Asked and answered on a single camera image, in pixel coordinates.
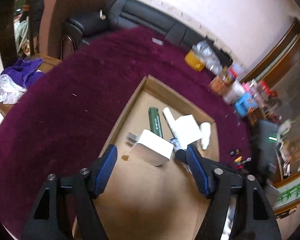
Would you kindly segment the clear blue pen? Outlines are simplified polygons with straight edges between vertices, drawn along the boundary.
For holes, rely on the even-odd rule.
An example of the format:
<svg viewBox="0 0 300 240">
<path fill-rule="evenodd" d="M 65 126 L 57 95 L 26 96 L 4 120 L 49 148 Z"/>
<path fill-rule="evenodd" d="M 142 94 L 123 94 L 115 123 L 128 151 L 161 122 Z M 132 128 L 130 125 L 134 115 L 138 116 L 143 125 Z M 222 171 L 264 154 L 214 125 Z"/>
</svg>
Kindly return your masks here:
<svg viewBox="0 0 300 240">
<path fill-rule="evenodd" d="M 178 161 L 181 161 L 182 163 L 187 164 L 186 151 L 181 147 L 181 144 L 179 142 L 175 119 L 168 107 L 165 107 L 163 109 L 162 113 L 163 113 L 163 116 L 167 122 L 169 129 L 170 129 L 170 132 L 173 135 L 173 138 L 170 140 L 170 142 L 174 146 L 175 158 Z"/>
</svg>

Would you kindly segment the white square charger plug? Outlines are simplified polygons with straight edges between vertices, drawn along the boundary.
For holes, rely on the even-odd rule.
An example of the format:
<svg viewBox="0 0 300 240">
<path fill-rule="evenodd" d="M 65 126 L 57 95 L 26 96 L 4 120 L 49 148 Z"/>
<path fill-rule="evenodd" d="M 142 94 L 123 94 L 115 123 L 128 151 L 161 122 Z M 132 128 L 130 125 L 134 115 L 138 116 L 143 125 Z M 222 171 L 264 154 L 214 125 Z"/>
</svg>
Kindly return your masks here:
<svg viewBox="0 0 300 240">
<path fill-rule="evenodd" d="M 133 155 L 155 167 L 170 161 L 173 152 L 172 143 L 147 129 L 139 136 L 128 133 L 126 143 L 132 147 Z"/>
</svg>

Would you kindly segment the black gold lipstick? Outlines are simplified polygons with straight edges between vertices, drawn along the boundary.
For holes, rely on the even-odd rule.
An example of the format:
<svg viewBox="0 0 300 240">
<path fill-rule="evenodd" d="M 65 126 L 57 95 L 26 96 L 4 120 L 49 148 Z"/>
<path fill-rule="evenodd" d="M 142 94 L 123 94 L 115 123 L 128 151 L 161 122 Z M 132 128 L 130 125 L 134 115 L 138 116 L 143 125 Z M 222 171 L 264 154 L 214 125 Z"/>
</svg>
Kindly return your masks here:
<svg viewBox="0 0 300 240">
<path fill-rule="evenodd" d="M 230 156 L 235 156 L 235 155 L 239 155 L 241 152 L 239 149 L 236 149 L 236 150 L 231 150 L 229 152 Z"/>
</svg>

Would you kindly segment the blue label cartoon jar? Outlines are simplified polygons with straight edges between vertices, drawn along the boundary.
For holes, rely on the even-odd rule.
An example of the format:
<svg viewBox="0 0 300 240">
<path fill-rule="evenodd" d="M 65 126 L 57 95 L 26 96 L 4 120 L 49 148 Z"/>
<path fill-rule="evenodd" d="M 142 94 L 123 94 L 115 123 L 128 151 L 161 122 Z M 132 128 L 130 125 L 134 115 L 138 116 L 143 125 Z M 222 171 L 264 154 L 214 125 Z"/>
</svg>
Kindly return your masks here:
<svg viewBox="0 0 300 240">
<path fill-rule="evenodd" d="M 247 116 L 251 111 L 257 109 L 259 104 L 256 102 L 254 97 L 249 93 L 246 92 L 243 94 L 235 103 L 234 108 L 236 112 L 239 114 L 240 117 Z"/>
</svg>

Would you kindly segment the white plastic piece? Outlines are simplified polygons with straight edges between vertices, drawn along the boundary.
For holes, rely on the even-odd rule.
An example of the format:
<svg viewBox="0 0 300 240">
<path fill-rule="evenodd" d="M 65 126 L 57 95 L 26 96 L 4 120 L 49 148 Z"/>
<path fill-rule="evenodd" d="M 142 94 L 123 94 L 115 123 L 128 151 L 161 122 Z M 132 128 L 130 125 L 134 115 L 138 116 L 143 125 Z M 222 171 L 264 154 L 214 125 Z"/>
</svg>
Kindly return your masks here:
<svg viewBox="0 0 300 240">
<path fill-rule="evenodd" d="M 211 137 L 211 124 L 209 122 L 203 122 L 200 124 L 200 131 L 202 133 L 202 138 L 200 140 L 200 145 L 202 150 L 207 150 L 210 144 Z"/>
</svg>

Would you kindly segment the red lid clear jar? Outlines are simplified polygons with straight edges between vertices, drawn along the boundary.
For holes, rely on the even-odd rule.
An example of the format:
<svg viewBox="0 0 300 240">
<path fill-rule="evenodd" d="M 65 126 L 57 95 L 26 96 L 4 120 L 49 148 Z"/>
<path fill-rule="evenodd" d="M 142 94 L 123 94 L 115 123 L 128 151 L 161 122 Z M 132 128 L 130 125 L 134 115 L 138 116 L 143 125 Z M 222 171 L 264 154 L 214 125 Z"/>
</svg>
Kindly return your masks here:
<svg viewBox="0 0 300 240">
<path fill-rule="evenodd" d="M 261 80 L 256 85 L 256 91 L 262 101 L 267 101 L 268 98 L 271 96 L 271 90 L 268 87 L 267 83 L 264 80 Z"/>
</svg>

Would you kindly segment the pink lid jar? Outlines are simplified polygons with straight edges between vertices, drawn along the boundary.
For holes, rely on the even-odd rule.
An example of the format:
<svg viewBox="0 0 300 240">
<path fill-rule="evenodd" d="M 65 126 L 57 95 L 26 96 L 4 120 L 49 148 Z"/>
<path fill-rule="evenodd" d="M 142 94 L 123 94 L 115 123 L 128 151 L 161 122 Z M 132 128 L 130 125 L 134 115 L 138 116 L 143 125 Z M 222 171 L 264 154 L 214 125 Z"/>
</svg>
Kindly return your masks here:
<svg viewBox="0 0 300 240">
<path fill-rule="evenodd" d="M 249 93 L 250 95 L 253 94 L 253 87 L 254 87 L 253 83 L 251 83 L 251 82 L 244 83 L 243 82 L 242 87 L 244 88 L 246 93 Z"/>
</svg>

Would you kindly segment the shallow cardboard box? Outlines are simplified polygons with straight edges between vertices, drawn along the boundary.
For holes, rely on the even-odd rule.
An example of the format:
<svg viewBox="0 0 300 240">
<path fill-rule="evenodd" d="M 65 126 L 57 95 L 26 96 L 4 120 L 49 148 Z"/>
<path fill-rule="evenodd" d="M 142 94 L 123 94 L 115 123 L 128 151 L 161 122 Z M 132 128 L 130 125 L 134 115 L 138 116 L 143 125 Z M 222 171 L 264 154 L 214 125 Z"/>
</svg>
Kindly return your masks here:
<svg viewBox="0 0 300 240">
<path fill-rule="evenodd" d="M 144 77 L 107 139 L 117 146 L 118 157 L 104 193 L 94 200 L 97 213 L 109 239 L 194 239 L 209 201 L 193 177 L 174 159 L 159 167 L 145 162 L 125 142 L 128 133 L 138 135 L 149 127 L 149 107 L 209 122 L 210 143 L 201 155 L 219 159 L 213 118 L 161 81 Z"/>
</svg>

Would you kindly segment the white label jar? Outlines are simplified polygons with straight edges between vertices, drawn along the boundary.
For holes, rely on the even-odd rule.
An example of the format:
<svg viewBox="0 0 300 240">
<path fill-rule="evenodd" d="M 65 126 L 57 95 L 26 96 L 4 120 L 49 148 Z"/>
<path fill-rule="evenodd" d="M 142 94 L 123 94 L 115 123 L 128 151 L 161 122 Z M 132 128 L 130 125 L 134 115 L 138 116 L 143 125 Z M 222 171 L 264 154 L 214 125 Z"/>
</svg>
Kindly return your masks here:
<svg viewBox="0 0 300 240">
<path fill-rule="evenodd" d="M 227 92 L 222 96 L 225 103 L 228 105 L 234 104 L 243 94 L 245 94 L 245 89 L 242 84 L 236 80 Z"/>
</svg>

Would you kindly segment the burgundy velvet table cloth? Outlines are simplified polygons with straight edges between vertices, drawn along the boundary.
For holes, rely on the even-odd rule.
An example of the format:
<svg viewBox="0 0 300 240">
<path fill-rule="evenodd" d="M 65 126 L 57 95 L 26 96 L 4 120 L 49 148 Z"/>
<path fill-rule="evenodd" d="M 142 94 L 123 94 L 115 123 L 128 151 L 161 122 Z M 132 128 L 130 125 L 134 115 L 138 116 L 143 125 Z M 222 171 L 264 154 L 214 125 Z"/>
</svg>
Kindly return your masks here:
<svg viewBox="0 0 300 240">
<path fill-rule="evenodd" d="M 214 93 L 213 74 L 185 63 L 186 51 L 138 27 L 104 35 L 36 81 L 0 124 L 0 221 L 20 237 L 39 189 L 51 173 L 89 165 L 141 80 L 155 77 L 193 102 L 217 125 L 220 161 L 251 154 L 249 125 Z"/>
</svg>

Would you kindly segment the green cylinder lighter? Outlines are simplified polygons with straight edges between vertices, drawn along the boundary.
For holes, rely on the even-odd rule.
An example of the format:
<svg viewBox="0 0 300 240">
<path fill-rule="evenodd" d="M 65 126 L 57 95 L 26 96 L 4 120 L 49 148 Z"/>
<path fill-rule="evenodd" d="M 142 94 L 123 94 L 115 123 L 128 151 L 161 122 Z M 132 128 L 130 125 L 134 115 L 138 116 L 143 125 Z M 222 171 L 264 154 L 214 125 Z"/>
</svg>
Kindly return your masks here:
<svg viewBox="0 0 300 240">
<path fill-rule="evenodd" d="M 149 125 L 150 125 L 151 132 L 163 138 L 164 136 L 161 127 L 159 110 L 155 107 L 150 107 L 148 109 L 148 116 L 149 116 Z"/>
</svg>

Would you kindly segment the orange label jar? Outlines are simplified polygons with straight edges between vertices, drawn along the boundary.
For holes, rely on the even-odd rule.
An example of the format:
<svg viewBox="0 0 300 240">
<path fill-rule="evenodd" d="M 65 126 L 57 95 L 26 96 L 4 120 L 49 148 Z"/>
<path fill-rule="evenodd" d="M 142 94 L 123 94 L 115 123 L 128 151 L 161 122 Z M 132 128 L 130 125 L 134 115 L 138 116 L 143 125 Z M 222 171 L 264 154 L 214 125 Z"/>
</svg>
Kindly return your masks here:
<svg viewBox="0 0 300 240">
<path fill-rule="evenodd" d="M 232 84 L 226 83 L 226 70 L 224 67 L 222 71 L 210 82 L 210 89 L 219 96 L 223 96 Z"/>
</svg>

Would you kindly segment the small red lid jar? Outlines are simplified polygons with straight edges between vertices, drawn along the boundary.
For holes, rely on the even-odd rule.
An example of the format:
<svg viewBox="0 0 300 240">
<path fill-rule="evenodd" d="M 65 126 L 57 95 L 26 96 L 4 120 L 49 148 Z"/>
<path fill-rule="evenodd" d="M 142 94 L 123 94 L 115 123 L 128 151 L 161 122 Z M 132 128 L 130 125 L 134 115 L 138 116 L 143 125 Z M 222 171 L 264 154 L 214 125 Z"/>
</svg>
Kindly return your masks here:
<svg viewBox="0 0 300 240">
<path fill-rule="evenodd" d="M 228 83 L 228 84 L 232 84 L 236 81 L 237 73 L 235 72 L 233 67 L 227 68 L 225 77 L 226 77 L 226 83 Z"/>
</svg>

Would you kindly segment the clear plastic bag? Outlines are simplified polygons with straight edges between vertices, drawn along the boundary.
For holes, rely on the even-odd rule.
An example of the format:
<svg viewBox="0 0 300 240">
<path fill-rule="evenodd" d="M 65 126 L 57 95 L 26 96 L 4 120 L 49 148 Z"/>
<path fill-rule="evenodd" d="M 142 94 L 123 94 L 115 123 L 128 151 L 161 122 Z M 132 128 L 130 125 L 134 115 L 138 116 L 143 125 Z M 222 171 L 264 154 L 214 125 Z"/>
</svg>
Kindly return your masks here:
<svg viewBox="0 0 300 240">
<path fill-rule="evenodd" d="M 206 68 L 214 75 L 218 75 L 222 71 L 223 66 L 220 59 L 206 41 L 200 41 L 193 45 L 192 52 L 199 61 L 195 65 L 195 70 L 202 71 Z"/>
</svg>

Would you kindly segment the yellow tape roll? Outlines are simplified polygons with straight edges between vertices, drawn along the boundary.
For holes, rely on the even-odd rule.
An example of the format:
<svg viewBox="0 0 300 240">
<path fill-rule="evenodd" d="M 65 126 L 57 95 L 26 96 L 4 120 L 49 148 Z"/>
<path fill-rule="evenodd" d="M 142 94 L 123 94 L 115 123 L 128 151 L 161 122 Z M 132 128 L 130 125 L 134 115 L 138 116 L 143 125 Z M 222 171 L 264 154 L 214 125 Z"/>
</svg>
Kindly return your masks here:
<svg viewBox="0 0 300 240">
<path fill-rule="evenodd" d="M 201 61 L 192 50 L 186 54 L 184 60 L 193 70 L 198 72 L 206 67 L 206 63 Z"/>
</svg>

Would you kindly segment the purple cloth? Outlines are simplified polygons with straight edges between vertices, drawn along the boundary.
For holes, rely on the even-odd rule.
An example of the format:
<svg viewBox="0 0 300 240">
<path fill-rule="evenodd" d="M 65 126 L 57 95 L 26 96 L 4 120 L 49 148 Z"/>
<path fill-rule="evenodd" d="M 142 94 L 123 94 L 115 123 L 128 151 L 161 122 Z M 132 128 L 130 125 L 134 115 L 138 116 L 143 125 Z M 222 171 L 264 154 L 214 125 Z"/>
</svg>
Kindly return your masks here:
<svg viewBox="0 0 300 240">
<path fill-rule="evenodd" d="M 14 83 L 28 89 L 44 76 L 44 73 L 38 69 L 42 63 L 43 58 L 34 60 L 19 58 L 13 66 L 4 69 L 1 75 L 8 75 Z"/>
</svg>

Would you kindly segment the small silver wrapper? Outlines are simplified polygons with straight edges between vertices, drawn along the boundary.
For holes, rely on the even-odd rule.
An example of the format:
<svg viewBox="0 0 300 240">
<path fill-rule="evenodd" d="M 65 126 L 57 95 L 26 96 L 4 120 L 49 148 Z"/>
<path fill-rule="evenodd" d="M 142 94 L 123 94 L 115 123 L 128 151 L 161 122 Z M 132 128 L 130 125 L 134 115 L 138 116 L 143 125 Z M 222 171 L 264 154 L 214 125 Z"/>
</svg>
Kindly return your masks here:
<svg viewBox="0 0 300 240">
<path fill-rule="evenodd" d="M 162 40 L 159 40 L 159 39 L 154 38 L 154 37 L 152 38 L 152 42 L 154 44 L 157 44 L 157 45 L 160 45 L 160 46 L 163 46 L 163 44 L 164 44 L 164 42 Z"/>
</svg>

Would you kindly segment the black leather sofa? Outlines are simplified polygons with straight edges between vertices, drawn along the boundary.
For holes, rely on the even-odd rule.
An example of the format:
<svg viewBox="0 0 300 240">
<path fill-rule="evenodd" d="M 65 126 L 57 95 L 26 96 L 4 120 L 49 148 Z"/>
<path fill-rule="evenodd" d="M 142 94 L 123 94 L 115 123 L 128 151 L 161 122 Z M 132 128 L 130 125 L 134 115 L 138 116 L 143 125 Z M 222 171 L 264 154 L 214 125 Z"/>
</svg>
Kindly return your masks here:
<svg viewBox="0 0 300 240">
<path fill-rule="evenodd" d="M 121 29 L 143 26 L 164 36 L 165 40 L 190 50 L 200 41 L 206 41 L 223 66 L 230 66 L 230 54 L 214 45 L 214 40 L 199 34 L 172 16 L 138 0 L 111 0 L 104 10 L 70 16 L 63 23 L 63 34 L 72 39 L 74 48 L 89 45 L 102 35 Z"/>
</svg>

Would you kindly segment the brown upholstered chair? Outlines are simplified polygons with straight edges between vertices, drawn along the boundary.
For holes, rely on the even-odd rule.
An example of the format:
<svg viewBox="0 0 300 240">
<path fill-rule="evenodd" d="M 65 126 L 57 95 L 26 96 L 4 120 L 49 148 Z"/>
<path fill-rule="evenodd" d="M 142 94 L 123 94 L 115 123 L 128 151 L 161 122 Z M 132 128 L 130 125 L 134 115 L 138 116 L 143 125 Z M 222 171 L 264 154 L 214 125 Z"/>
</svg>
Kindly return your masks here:
<svg viewBox="0 0 300 240">
<path fill-rule="evenodd" d="M 60 58 L 63 23 L 85 12 L 99 11 L 110 0 L 43 0 L 44 9 L 38 34 L 38 52 Z"/>
</svg>

